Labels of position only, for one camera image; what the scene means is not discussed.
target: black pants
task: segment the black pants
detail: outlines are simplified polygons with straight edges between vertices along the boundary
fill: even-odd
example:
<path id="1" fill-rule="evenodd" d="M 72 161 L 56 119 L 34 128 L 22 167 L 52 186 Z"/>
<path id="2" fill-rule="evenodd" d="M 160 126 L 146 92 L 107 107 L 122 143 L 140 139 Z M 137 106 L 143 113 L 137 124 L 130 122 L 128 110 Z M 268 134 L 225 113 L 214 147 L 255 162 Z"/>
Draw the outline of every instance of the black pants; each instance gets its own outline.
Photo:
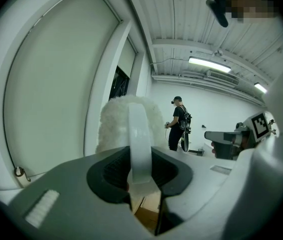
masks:
<path id="1" fill-rule="evenodd" d="M 184 131 L 178 127 L 173 127 L 170 130 L 168 145 L 170 150 L 177 151 L 178 142 L 180 141 Z"/>

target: vent grille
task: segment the vent grille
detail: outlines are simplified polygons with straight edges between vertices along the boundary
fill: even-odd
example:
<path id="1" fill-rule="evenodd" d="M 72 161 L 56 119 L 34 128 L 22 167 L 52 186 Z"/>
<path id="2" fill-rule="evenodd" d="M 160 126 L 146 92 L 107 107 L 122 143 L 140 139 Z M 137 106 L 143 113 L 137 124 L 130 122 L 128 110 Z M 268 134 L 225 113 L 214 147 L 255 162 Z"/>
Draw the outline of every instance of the vent grille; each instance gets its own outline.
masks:
<path id="1" fill-rule="evenodd" d="M 233 84 L 233 85 L 236 85 L 236 86 L 239 84 L 239 80 L 235 76 L 232 76 L 232 75 L 225 75 L 225 74 L 222 74 L 222 73 L 218 73 L 218 72 L 208 70 L 207 76 L 209 78 L 218 79 L 218 80 L 223 81 L 225 83 L 230 83 L 230 84 Z"/>

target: black cap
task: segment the black cap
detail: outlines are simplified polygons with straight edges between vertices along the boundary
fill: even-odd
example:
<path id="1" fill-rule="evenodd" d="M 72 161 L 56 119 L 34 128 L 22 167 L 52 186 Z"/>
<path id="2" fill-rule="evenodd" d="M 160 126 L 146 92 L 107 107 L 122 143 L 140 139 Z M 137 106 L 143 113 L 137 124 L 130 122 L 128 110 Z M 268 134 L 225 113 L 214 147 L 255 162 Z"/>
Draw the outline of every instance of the black cap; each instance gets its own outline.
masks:
<path id="1" fill-rule="evenodd" d="M 179 100 L 179 101 L 181 102 L 181 101 L 182 101 L 182 97 L 176 96 L 176 97 L 173 98 L 173 100 L 171 101 L 171 104 L 174 104 L 174 100 Z"/>

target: white ceiling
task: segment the white ceiling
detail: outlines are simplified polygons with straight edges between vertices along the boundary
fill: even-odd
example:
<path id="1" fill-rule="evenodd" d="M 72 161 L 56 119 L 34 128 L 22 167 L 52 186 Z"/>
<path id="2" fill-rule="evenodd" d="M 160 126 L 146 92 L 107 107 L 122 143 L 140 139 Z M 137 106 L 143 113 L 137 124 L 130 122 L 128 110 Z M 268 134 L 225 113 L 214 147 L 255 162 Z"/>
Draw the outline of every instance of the white ceiling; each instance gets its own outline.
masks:
<path id="1" fill-rule="evenodd" d="M 206 6 L 206 0 L 131 0 L 144 31 L 157 75 L 178 76 L 184 70 L 205 73 L 208 68 L 189 64 L 190 56 L 219 62 L 243 78 L 236 90 L 258 100 L 283 71 L 283 22 L 277 18 L 261 22 L 228 19 L 221 27 Z M 213 52 L 223 51 L 222 57 Z"/>

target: fluffy white cover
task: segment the fluffy white cover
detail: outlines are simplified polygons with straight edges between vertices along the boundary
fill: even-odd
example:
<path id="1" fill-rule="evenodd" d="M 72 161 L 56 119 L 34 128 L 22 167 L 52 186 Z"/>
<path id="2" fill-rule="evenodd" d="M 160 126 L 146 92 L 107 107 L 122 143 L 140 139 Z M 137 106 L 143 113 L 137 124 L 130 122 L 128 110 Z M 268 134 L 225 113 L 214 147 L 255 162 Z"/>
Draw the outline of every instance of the fluffy white cover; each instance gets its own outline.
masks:
<path id="1" fill-rule="evenodd" d="M 96 153 L 129 146 L 128 114 L 130 103 L 142 104 L 145 108 L 151 145 L 168 149 L 168 141 L 165 138 L 164 120 L 157 104 L 147 97 L 127 95 L 111 99 L 103 107 L 100 114 Z M 149 183 L 133 184 L 132 171 L 129 172 L 127 182 L 129 184 L 132 204 L 140 197 L 145 197 L 159 191 L 153 179 Z"/>

